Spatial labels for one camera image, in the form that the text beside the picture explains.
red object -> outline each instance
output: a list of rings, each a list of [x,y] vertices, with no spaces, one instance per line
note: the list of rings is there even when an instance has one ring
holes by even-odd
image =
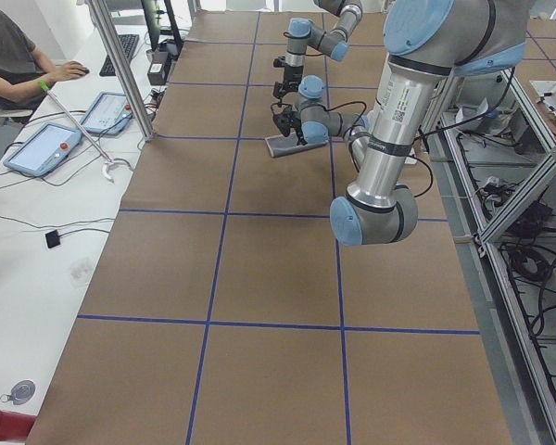
[[[0,441],[24,442],[34,423],[34,415],[0,410]]]

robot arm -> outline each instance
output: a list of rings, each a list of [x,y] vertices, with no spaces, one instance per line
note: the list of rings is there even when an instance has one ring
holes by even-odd
[[[286,56],[274,60],[275,68],[284,68],[281,83],[274,85],[273,95],[279,101],[297,90],[303,78],[307,47],[319,51],[336,61],[342,61],[348,52],[348,37],[362,19],[360,0],[314,0],[315,5],[339,17],[330,32],[319,28],[309,19],[291,19]]]
[[[465,77],[516,65],[524,56],[528,9],[523,0],[398,0],[385,23],[388,75],[368,127],[353,121],[335,131],[341,120],[320,107],[321,95],[308,86],[315,81],[301,82],[293,113],[305,140],[343,135],[360,165],[346,196],[330,208],[340,242],[390,243],[412,232],[416,203],[398,178],[436,84],[451,73]]]

tablet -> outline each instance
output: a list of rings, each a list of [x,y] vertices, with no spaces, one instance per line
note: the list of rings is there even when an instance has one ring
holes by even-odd
[[[86,110],[81,125],[90,134],[119,134],[132,118],[126,96],[122,93],[99,93]]]
[[[5,161],[5,167],[30,176],[44,176],[57,167],[82,139],[75,128],[46,123]]]

person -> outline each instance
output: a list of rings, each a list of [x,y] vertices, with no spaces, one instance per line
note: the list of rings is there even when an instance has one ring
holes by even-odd
[[[51,87],[57,82],[79,79],[87,72],[76,61],[58,67],[54,65],[0,10],[0,108],[36,109],[44,99],[39,81]]]

white table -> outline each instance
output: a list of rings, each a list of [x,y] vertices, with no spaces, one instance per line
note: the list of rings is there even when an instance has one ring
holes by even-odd
[[[146,97],[151,86],[146,77],[149,63],[145,55],[147,47],[143,44],[145,27],[118,27],[118,33],[141,35],[131,66],[141,95]],[[101,91],[122,92],[116,77],[98,75],[105,55],[95,31],[75,58],[91,72],[80,80],[58,83],[53,90],[68,109],[87,109]],[[33,117],[58,111],[48,97]],[[26,140],[45,121],[73,126],[66,117],[36,121],[25,128],[17,140]],[[138,146],[141,145],[142,135],[135,121],[131,121],[119,136],[101,141],[101,147],[112,157],[125,158],[133,166],[140,156]],[[61,183],[97,156],[86,140],[70,156],[78,155],[85,148],[88,149],[78,158],[61,165],[46,179]],[[32,180],[2,189],[0,215],[35,225],[115,218],[132,172],[127,167],[116,166],[110,171],[115,180],[113,184],[101,174],[102,165],[102,159],[96,160],[60,187]],[[0,163],[0,173],[6,171]],[[0,176],[0,187],[23,179],[16,173]],[[96,222],[74,225],[59,232],[86,227],[109,230],[111,225],[112,222]],[[107,234],[83,231],[64,236],[60,246],[48,249],[44,234],[49,230],[32,229],[0,219],[0,396],[9,393],[20,380],[30,379],[37,386],[28,403],[14,406],[12,402],[0,401],[1,410],[39,412],[107,240]]]

